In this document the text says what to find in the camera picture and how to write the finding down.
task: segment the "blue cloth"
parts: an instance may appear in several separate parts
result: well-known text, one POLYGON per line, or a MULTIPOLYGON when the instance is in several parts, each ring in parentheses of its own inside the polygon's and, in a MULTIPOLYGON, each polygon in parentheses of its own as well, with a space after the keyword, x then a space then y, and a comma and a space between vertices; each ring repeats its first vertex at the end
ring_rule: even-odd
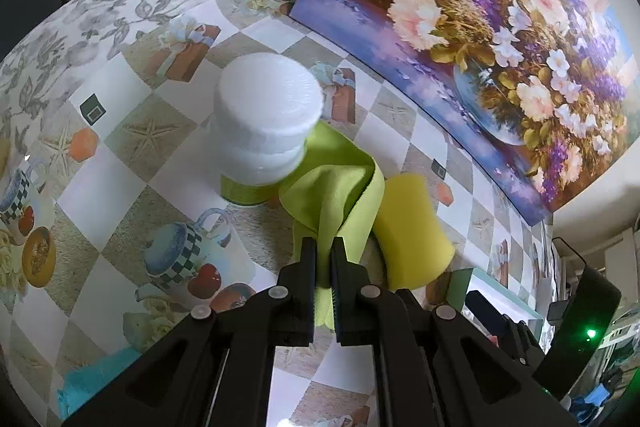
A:
POLYGON ((128 347, 100 359, 94 365, 67 373, 64 376, 65 386, 58 390, 61 418, 69 418, 139 357, 139 352, 128 347))
POLYGON ((587 396, 584 397, 585 403, 593 403, 596 407, 600 407, 602 403, 609 397, 610 393, 600 384, 594 388, 587 396))

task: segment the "floral painting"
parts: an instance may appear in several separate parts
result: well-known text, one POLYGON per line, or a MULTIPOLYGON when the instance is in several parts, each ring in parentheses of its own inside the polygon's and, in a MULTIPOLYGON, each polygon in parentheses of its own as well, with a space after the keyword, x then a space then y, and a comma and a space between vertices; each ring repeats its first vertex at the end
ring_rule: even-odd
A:
POLYGON ((298 0, 291 16, 417 102, 532 225, 639 135, 638 65, 607 0, 298 0))

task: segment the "floral fabric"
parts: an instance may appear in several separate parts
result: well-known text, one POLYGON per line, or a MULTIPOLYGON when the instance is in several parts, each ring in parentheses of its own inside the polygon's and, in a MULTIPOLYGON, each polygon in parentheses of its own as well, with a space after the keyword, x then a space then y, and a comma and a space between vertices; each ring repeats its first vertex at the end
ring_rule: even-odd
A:
MULTIPOLYGON (((144 33, 206 0, 72 0, 0 63, 0 137, 20 157, 90 74, 144 33)), ((247 13, 287 14, 293 0, 231 0, 247 13)))
POLYGON ((298 0, 292 18, 411 97, 530 225, 640 136, 638 64, 608 0, 298 0))

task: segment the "teapot print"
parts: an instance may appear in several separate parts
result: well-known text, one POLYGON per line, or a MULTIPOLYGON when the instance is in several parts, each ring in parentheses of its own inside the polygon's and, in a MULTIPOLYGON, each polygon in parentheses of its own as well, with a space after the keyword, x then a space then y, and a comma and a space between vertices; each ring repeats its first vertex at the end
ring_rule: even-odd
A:
POLYGON ((229 217, 220 208, 209 208, 195 223, 169 223, 153 231, 142 251, 151 282, 137 289, 137 300, 169 297, 189 310, 208 303, 226 285, 249 282, 255 267, 248 256, 225 251, 231 237, 229 217), (207 232, 204 222, 213 214, 220 217, 207 232))
POLYGON ((7 227, 14 245, 24 244, 36 221, 32 200, 38 198, 44 187, 43 183, 36 189, 31 182, 31 172, 37 165, 44 165, 46 172, 49 171, 49 166, 40 160, 34 161, 27 172, 16 169, 4 195, 0 196, 0 219, 7 227))

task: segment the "pink flower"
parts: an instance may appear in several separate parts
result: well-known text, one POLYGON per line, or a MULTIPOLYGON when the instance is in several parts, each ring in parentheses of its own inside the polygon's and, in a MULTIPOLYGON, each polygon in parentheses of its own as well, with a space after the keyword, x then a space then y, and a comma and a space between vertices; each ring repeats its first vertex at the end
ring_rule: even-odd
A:
POLYGON ((580 97, 580 86, 570 81, 568 76, 558 76, 555 71, 551 77, 551 87, 562 94, 569 103, 577 102, 580 97))
POLYGON ((529 0, 531 7, 542 13, 547 24, 564 28, 569 24, 569 17, 559 0, 529 0))
POLYGON ((560 172, 562 187, 567 183, 575 182, 582 171, 582 155, 577 145, 572 145, 567 149, 567 158, 564 161, 564 168, 560 172))
POLYGON ((520 107, 531 120, 542 122, 554 113, 551 93, 540 83, 536 76, 529 77, 530 84, 518 84, 516 92, 520 98, 520 107))
POLYGON ((440 8, 434 0, 394 0, 388 15, 401 40, 417 51, 430 50, 436 44, 449 44, 446 39, 431 35, 440 18, 440 8))

